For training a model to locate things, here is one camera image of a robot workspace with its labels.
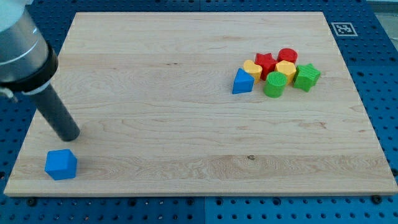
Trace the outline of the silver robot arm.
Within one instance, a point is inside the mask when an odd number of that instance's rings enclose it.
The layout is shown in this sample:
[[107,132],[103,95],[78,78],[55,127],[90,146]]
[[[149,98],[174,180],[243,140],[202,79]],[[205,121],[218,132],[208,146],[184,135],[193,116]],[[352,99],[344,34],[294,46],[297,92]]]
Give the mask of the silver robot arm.
[[1,0],[1,96],[34,95],[46,89],[58,58],[27,6],[32,1]]

